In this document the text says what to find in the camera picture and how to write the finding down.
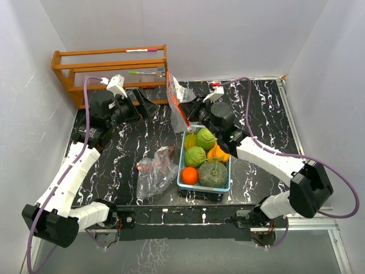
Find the orange yellow bell pepper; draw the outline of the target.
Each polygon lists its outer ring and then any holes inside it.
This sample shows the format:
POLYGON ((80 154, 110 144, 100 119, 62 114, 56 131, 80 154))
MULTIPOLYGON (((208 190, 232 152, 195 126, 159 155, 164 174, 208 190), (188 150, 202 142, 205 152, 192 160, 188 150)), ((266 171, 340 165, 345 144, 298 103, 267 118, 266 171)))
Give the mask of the orange yellow bell pepper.
POLYGON ((219 145, 216 144, 211 150, 207 153, 207 158, 211 160, 219 160, 220 162, 227 162, 230 158, 230 155, 225 153, 222 149, 220 149, 219 145))

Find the orange fruit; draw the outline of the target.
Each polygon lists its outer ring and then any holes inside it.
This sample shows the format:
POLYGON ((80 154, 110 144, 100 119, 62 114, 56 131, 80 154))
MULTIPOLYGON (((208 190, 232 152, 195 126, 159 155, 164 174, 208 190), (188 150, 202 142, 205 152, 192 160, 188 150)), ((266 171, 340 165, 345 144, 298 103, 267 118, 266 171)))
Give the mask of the orange fruit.
POLYGON ((198 182, 198 170, 194 167, 186 167, 181 172, 181 182, 187 185, 195 185, 198 182))

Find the netted green melon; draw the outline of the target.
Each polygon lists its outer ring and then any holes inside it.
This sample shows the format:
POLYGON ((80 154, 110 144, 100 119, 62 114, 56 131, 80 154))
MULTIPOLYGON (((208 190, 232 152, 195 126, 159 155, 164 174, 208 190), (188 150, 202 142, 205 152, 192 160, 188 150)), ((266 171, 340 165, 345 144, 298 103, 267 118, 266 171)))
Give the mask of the netted green melon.
POLYGON ((205 162, 198 169, 199 183, 203 187, 223 188, 228 177, 228 169, 219 161, 205 162))

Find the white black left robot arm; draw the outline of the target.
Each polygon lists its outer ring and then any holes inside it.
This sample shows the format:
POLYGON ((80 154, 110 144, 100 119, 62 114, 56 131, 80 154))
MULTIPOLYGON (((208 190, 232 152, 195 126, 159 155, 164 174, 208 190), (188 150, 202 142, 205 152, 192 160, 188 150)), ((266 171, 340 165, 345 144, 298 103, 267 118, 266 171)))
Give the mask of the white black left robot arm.
POLYGON ((113 129, 123 123, 146 120, 155 115, 159 105, 147 99, 136 88, 135 106, 129 97, 101 90, 86 100, 86 110, 59 172, 34 205, 23 208, 22 217, 30 238, 38 237, 66 248, 80 231, 101 223, 111 228, 117 223, 115 205, 98 199, 73 209, 72 203, 91 167, 112 138, 113 129))

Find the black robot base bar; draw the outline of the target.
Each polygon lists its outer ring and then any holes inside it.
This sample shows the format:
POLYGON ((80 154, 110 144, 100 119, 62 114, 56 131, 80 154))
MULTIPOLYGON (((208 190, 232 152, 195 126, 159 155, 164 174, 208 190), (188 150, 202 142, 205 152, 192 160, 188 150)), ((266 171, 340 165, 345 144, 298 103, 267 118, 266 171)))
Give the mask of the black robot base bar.
POLYGON ((277 218, 266 224, 250 219, 252 205, 115 205, 112 227, 92 226, 97 235, 117 232, 121 241, 146 239, 234 239, 249 241, 255 231, 264 235, 284 228, 277 218))

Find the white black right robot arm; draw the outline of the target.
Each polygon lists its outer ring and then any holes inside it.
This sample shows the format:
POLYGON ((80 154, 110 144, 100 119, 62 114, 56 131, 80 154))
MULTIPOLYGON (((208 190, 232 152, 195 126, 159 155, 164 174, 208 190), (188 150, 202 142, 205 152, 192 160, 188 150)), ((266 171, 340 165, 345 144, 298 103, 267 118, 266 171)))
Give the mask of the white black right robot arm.
POLYGON ((255 164, 289 187, 286 192, 263 198, 245 216, 237 216, 239 222, 265 227, 275 218, 292 213, 312 218, 332 195, 333 187, 322 164, 305 161, 302 155, 284 156, 250 137, 236 126, 228 104, 198 96, 178 107, 187 121, 205 126, 225 153, 255 164))

